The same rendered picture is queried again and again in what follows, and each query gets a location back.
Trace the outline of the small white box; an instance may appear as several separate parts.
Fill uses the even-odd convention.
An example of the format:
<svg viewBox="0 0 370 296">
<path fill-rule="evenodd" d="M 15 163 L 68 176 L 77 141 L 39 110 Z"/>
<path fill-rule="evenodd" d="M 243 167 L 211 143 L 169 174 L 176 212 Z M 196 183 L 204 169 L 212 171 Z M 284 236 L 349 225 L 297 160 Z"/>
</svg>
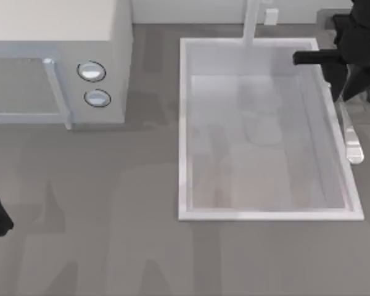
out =
<svg viewBox="0 0 370 296">
<path fill-rule="evenodd" d="M 279 9 L 277 8 L 267 8 L 265 10 L 264 25 L 277 25 L 279 18 Z"/>
</svg>

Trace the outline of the tall white tap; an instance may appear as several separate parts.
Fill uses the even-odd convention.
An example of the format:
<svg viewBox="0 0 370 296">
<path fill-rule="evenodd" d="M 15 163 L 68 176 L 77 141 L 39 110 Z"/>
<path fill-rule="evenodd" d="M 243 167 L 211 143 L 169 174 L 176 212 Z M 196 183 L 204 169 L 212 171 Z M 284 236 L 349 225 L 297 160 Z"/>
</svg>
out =
<svg viewBox="0 0 370 296">
<path fill-rule="evenodd" d="M 245 19 L 242 42 L 245 47 L 250 47 L 255 38 L 258 24 L 265 22 L 265 0 L 246 0 Z"/>
</svg>

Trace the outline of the shiny silver metal bar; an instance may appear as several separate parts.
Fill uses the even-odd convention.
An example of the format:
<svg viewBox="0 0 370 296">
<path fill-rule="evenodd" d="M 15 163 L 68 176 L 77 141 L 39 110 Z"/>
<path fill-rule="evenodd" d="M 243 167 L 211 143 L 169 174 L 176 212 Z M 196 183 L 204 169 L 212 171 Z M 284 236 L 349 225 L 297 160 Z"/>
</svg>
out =
<svg viewBox="0 0 370 296">
<path fill-rule="evenodd" d="M 343 129 L 343 139 L 345 143 L 346 157 L 353 165 L 358 165 L 364 161 L 364 152 L 359 137 L 355 131 L 352 120 L 349 116 L 347 107 L 343 101 L 338 103 Z"/>
</svg>

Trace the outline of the white sink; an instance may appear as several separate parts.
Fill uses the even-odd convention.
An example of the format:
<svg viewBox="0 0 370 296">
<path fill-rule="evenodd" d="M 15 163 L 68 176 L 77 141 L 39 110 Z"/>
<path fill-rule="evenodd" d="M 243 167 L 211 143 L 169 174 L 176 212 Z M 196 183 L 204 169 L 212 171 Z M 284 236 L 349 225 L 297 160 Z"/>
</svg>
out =
<svg viewBox="0 0 370 296">
<path fill-rule="evenodd" d="M 315 38 L 181 38 L 180 221 L 362 221 Z"/>
</svg>

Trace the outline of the pale microwave oven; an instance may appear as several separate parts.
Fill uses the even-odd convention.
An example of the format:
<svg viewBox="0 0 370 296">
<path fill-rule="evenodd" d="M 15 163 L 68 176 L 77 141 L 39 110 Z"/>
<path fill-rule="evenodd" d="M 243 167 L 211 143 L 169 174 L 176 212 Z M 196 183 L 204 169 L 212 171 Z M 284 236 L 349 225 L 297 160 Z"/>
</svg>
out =
<svg viewBox="0 0 370 296">
<path fill-rule="evenodd" d="M 133 28 L 130 0 L 0 0 L 0 58 L 51 58 L 77 125 L 119 125 L 125 120 Z M 99 82 L 81 79 L 77 65 L 99 62 Z M 103 89 L 112 101 L 88 105 L 83 95 Z"/>
</svg>

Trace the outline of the small round microwave knob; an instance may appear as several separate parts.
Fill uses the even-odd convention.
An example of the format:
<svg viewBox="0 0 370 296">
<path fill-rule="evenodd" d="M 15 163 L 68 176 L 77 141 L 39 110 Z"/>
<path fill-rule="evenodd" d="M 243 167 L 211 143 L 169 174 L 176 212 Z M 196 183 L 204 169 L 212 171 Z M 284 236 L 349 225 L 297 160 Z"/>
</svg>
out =
<svg viewBox="0 0 370 296">
<path fill-rule="evenodd" d="M 88 105 L 95 108 L 104 108 L 112 101 L 110 94 L 103 89 L 87 91 L 84 93 L 83 99 Z"/>
</svg>

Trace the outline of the large round microwave knob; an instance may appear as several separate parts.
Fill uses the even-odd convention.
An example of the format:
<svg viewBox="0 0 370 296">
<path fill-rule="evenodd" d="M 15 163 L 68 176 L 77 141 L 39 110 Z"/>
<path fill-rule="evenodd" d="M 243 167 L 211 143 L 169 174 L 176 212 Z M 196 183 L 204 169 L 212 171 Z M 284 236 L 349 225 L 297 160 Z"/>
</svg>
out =
<svg viewBox="0 0 370 296">
<path fill-rule="evenodd" d="M 90 83 L 102 81 L 107 74 L 102 64 L 92 60 L 78 64 L 76 71 L 81 79 Z"/>
</svg>

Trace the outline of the microwave oven glass door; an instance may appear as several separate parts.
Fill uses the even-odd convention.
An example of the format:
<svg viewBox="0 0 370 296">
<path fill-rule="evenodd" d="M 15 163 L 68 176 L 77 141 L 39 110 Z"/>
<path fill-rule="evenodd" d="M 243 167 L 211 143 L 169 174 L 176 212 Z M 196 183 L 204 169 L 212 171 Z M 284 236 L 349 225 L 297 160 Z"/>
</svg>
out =
<svg viewBox="0 0 370 296">
<path fill-rule="evenodd" d="M 42 60 L 0 58 L 0 124 L 63 124 Z"/>
</svg>

